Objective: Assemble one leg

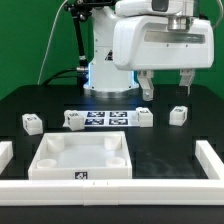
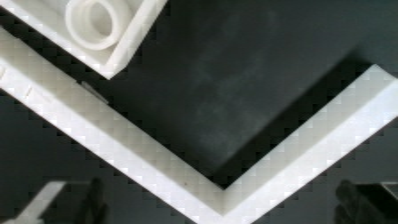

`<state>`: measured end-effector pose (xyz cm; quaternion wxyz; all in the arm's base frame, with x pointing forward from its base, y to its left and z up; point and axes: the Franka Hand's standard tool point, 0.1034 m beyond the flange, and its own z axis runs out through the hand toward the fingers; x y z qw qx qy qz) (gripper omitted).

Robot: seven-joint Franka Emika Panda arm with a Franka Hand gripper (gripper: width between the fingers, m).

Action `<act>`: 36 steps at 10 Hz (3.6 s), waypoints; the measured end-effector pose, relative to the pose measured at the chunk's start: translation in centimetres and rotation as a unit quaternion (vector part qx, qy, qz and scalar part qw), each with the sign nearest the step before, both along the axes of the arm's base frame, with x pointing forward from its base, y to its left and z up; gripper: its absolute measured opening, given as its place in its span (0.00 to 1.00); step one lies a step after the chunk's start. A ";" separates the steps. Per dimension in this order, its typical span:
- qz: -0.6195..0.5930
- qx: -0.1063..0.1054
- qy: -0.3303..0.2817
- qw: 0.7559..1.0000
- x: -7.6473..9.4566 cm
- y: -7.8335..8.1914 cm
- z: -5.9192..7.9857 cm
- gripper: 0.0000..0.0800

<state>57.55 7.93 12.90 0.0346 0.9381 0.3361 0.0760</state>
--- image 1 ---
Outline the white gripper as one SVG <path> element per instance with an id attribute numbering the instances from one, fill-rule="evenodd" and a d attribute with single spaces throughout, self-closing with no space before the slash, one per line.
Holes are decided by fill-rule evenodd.
<path id="1" fill-rule="evenodd" d="M 120 70 L 137 72 L 144 101 L 154 95 L 152 70 L 180 70 L 179 91 L 190 94 L 196 68 L 209 68 L 214 60 L 210 22 L 194 19 L 188 31 L 170 31 L 168 19 L 139 16 L 121 19 L 114 28 L 113 61 Z"/>

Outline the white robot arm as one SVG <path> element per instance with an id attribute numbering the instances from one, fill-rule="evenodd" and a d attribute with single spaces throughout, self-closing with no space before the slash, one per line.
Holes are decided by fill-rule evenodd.
<path id="1" fill-rule="evenodd" d="M 94 56 L 84 92 L 100 98 L 154 96 L 156 70 L 178 70 L 179 91 L 190 94 L 197 69 L 214 61 L 214 30 L 198 0 L 119 0 L 92 9 Z"/>

